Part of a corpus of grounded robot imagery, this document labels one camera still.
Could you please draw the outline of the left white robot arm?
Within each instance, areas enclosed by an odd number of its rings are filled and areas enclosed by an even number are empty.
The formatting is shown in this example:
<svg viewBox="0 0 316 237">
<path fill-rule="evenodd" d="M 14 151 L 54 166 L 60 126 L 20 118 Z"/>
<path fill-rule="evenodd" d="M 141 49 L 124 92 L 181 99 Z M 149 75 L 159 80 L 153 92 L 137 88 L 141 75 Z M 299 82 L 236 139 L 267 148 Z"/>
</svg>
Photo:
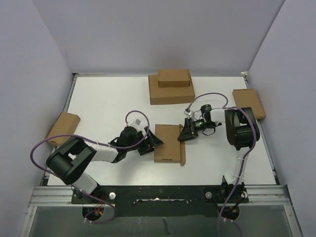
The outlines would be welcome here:
<svg viewBox="0 0 316 237">
<path fill-rule="evenodd" d="M 88 165 L 93 161 L 118 163 L 130 151 L 137 150 L 142 156 L 164 144 L 147 126 L 145 132 L 126 126 L 109 146 L 89 144 L 81 138 L 71 137 L 48 157 L 46 165 L 64 184 L 83 191 L 83 198 L 94 203 L 100 198 L 100 190 L 99 184 L 85 173 Z"/>
</svg>

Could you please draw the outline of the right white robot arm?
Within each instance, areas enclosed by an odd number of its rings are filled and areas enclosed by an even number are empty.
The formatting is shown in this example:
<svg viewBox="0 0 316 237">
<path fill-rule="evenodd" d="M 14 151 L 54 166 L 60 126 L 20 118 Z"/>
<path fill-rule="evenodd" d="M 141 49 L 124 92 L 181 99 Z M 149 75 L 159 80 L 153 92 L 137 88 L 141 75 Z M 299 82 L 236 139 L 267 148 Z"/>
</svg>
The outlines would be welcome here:
<svg viewBox="0 0 316 237">
<path fill-rule="evenodd" d="M 226 202 L 232 201 L 237 196 L 237 190 L 233 185 L 240 185 L 244 182 L 244 170 L 249 153 L 260 139 L 257 120 L 250 107 L 213 109 L 206 104 L 201 107 L 200 111 L 200 119 L 185 119 L 178 141 L 190 141 L 196 139 L 199 132 L 207 129 L 215 130 L 221 125 L 225 126 L 228 143 L 235 148 L 236 154 L 228 161 L 228 168 L 223 176 L 224 182 L 229 185 L 221 187 L 219 195 Z"/>
</svg>

